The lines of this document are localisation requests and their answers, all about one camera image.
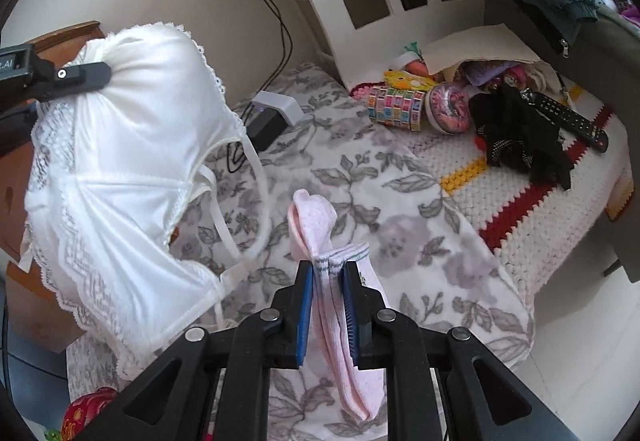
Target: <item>washi tape roll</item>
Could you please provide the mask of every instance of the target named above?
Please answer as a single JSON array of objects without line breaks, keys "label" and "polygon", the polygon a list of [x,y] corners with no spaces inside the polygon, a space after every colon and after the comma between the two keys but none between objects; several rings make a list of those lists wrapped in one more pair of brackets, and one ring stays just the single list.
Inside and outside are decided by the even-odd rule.
[{"label": "washi tape roll", "polygon": [[367,102],[369,118],[386,126],[420,131],[424,98],[422,91],[374,87]]}]

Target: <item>round pink container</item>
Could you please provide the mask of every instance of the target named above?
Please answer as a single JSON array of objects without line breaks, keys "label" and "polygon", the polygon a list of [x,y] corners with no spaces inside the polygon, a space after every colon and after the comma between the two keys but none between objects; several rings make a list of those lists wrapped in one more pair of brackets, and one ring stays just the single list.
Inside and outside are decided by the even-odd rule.
[{"label": "round pink container", "polygon": [[430,124],[444,134],[460,134],[471,126],[469,98],[452,82],[436,85],[424,102]]}]

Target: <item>bed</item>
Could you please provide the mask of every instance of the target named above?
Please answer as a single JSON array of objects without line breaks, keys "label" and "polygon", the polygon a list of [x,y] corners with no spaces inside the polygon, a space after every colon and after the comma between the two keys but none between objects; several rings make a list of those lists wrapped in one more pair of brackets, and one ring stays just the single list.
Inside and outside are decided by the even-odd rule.
[{"label": "bed", "polygon": [[[262,267],[223,301],[223,321],[207,312],[198,323],[210,331],[234,326],[267,307],[274,291],[292,282],[296,263],[290,255],[286,212],[293,192],[303,188],[334,205],[336,246],[369,242],[372,265],[391,307],[428,328],[466,326],[508,366],[523,361],[534,340],[535,292],[602,212],[628,161],[626,134],[617,118],[609,114],[606,119],[611,140],[606,154],[582,151],[572,173],[571,193],[549,190],[545,204],[531,212],[534,217],[525,216],[500,247],[489,249],[482,224],[496,208],[499,213],[504,202],[517,200],[518,191],[526,192],[528,181],[508,170],[485,168],[475,176],[465,174],[466,182],[455,184],[452,179],[466,165],[481,164],[471,134],[412,134],[374,124],[361,102],[311,64],[280,76],[270,88],[294,96],[305,117],[260,157],[270,183],[273,224],[259,259]],[[576,98],[589,117],[602,110],[587,93]],[[566,146],[572,143],[567,137]],[[218,178],[218,200],[234,240],[250,244],[257,230],[257,191],[248,167],[238,174],[226,173],[225,154],[225,148],[214,151],[207,166]],[[581,177],[583,169],[587,175]],[[494,175],[511,191],[501,192],[492,181]],[[592,186],[593,177],[600,180],[597,186]],[[172,253],[221,273],[225,253],[206,211],[208,197],[190,205]],[[485,199],[493,206],[485,205],[479,212],[479,202]],[[583,200],[589,205],[581,207]],[[581,211],[563,212],[562,205],[569,202]],[[566,219],[554,230],[528,227],[541,208]],[[549,233],[564,235],[545,246]],[[563,246],[558,249],[557,243]],[[514,254],[530,247],[537,248],[539,259]],[[269,439],[369,441],[384,435],[386,404],[371,421],[353,420],[340,406],[320,349],[312,347],[313,331],[309,341],[301,371],[272,371]],[[67,360],[72,400],[101,386],[125,385],[116,377],[113,354],[88,335],[69,346]]]}]

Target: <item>yellow toy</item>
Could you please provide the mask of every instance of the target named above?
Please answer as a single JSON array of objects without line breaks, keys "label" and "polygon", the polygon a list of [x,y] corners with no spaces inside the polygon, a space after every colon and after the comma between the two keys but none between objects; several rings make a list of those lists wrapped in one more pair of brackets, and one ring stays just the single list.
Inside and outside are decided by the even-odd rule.
[{"label": "yellow toy", "polygon": [[429,91],[438,83],[424,76],[412,75],[406,71],[385,71],[385,83],[395,89],[409,89],[411,91]]}]

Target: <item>black cloth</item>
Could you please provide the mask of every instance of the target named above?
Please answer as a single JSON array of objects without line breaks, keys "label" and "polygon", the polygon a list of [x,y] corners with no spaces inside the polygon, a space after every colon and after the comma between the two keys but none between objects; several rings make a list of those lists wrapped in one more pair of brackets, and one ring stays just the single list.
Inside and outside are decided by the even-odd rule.
[{"label": "black cloth", "polygon": [[516,88],[503,84],[491,93],[477,94],[469,110],[490,166],[529,174],[534,184],[571,188],[574,165],[558,141],[560,127],[529,105]]}]

